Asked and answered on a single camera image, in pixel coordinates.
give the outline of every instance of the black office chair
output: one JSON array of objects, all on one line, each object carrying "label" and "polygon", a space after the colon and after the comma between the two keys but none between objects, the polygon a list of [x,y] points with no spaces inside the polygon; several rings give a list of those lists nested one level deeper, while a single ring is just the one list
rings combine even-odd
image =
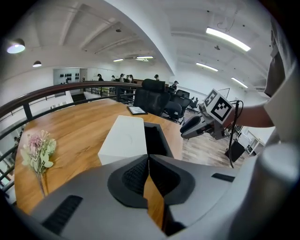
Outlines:
[{"label": "black office chair", "polygon": [[171,94],[174,94],[175,89],[174,89],[174,88],[171,88],[171,87],[166,87],[166,88],[165,88],[165,91],[171,95]]},{"label": "black office chair", "polygon": [[198,103],[198,98],[196,98],[196,101],[191,102],[190,105],[189,105],[189,106],[192,108],[191,110],[193,110],[194,112],[195,112],[194,108],[197,108],[198,105],[199,105],[199,104],[197,104],[197,103]]},{"label": "black office chair", "polygon": [[165,82],[145,79],[142,87],[135,91],[133,106],[160,116],[169,100],[170,94],[165,92]]},{"label": "black office chair", "polygon": [[183,118],[184,116],[184,113],[186,111],[186,108],[191,104],[192,100],[189,99],[189,98],[186,98],[186,97],[180,97],[179,95],[173,95],[172,98],[171,98],[171,101],[172,102],[175,102],[175,103],[178,103],[182,110],[181,110],[181,113],[179,114],[179,119],[180,118]]},{"label": "black office chair", "polygon": [[179,95],[183,98],[189,98],[189,92],[183,91],[183,90],[177,90],[176,95]]},{"label": "black office chair", "polygon": [[165,106],[165,110],[161,117],[178,123],[179,115],[181,114],[181,112],[182,112],[182,107],[180,106],[180,104],[169,101]]}]

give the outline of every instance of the wooden table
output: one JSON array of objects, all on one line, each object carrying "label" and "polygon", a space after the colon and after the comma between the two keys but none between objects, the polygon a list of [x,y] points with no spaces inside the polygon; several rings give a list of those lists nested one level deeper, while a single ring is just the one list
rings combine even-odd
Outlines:
[{"label": "wooden table", "polygon": [[[126,105],[106,99],[68,107],[29,122],[21,137],[15,162],[17,206],[30,213],[43,198],[34,172],[22,165],[20,148],[27,143],[28,134],[39,134],[43,129],[57,141],[56,151],[50,159],[54,165],[43,177],[47,195],[77,174],[101,166],[98,152],[119,115],[131,116],[131,113]],[[160,124],[174,158],[181,160],[179,124],[152,114],[137,117]],[[144,197],[148,199],[149,215],[161,227],[164,201],[150,177],[145,185]]]}]

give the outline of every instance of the black slot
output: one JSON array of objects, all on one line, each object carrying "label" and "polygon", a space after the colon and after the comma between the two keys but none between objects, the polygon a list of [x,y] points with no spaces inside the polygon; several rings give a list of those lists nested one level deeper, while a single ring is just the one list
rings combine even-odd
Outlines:
[{"label": "black slot", "polygon": [[213,174],[212,178],[220,179],[220,180],[227,181],[227,182],[233,182],[233,180],[235,179],[235,177],[220,174],[220,173]]},{"label": "black slot", "polygon": [[82,197],[68,196],[42,224],[51,232],[59,235],[83,200]]},{"label": "black slot", "polygon": [[163,155],[173,157],[165,135],[159,124],[144,123],[146,146],[148,154]]}]

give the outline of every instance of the black cable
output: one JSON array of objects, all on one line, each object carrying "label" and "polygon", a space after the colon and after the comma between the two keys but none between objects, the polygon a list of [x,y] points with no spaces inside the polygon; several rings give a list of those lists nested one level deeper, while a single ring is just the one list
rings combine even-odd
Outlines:
[{"label": "black cable", "polygon": [[[242,102],[242,108],[240,110],[240,113],[238,115],[238,111],[239,111],[239,102]],[[240,117],[242,111],[243,111],[243,108],[244,108],[244,103],[243,101],[237,101],[236,104],[235,104],[235,114],[234,114],[234,119],[233,119],[233,124],[232,124],[232,129],[231,129],[231,134],[230,134],[230,141],[229,141],[229,149],[228,149],[228,156],[229,156],[229,161],[230,161],[230,165],[232,168],[233,167],[233,162],[232,162],[232,159],[231,159],[231,144],[232,144],[232,141],[233,141],[233,134],[234,134],[234,129],[235,129],[235,124],[236,124],[236,121],[237,119]]]}]

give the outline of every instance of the curved ceiling beam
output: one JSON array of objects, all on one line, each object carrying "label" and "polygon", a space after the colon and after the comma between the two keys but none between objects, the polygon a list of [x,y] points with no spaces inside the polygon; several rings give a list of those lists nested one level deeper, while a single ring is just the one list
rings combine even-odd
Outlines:
[{"label": "curved ceiling beam", "polygon": [[268,74],[268,70],[265,69],[264,67],[262,67],[263,64],[260,63],[259,60],[255,59],[254,57],[249,56],[248,54],[244,54],[244,53],[238,51],[236,48],[231,46],[231,44],[227,45],[223,41],[218,41],[214,37],[211,37],[209,35],[200,34],[200,33],[194,33],[194,32],[192,33],[192,32],[172,30],[171,34],[172,34],[172,36],[175,36],[175,37],[194,38],[194,39],[200,39],[200,40],[205,41],[205,42],[214,42],[214,43],[224,47],[225,49],[235,53],[236,55],[248,60],[251,64],[253,64],[253,66],[255,66],[257,68],[257,70],[263,76],[267,76],[267,74]]},{"label": "curved ceiling beam", "polygon": [[79,48],[83,49],[85,48],[92,40],[94,40],[96,37],[98,37],[102,32],[104,32],[105,30],[107,30],[108,28],[112,27],[113,25],[117,24],[118,21],[116,21],[116,19],[114,19],[113,17],[108,19],[108,21],[111,24],[107,24],[107,23],[102,23],[100,24],[97,29],[93,32],[91,32],[91,34],[89,34],[85,40],[80,44]]},{"label": "curved ceiling beam", "polygon": [[120,45],[123,45],[123,44],[134,42],[134,41],[137,41],[137,40],[140,40],[138,36],[126,37],[126,38],[123,38],[123,39],[118,40],[116,42],[113,42],[113,43],[111,43],[109,45],[106,45],[104,47],[101,47],[100,49],[98,49],[97,51],[95,51],[95,54],[101,53],[103,51],[107,51],[107,50],[112,49],[112,48],[114,48],[116,46],[120,46]]},{"label": "curved ceiling beam", "polygon": [[81,5],[82,5],[82,3],[79,3],[79,2],[75,2],[72,5],[72,8],[74,8],[74,10],[69,12],[68,15],[67,15],[67,20],[66,20],[66,22],[65,22],[65,24],[62,28],[62,32],[61,32],[61,35],[60,35],[59,46],[64,45],[64,42],[65,42],[66,36],[68,34],[69,28],[70,28],[76,14],[78,13],[78,9],[81,7]]},{"label": "curved ceiling beam", "polygon": [[176,72],[176,47],[166,13],[157,0],[79,0],[106,11],[137,34],[153,50],[173,75]]}]

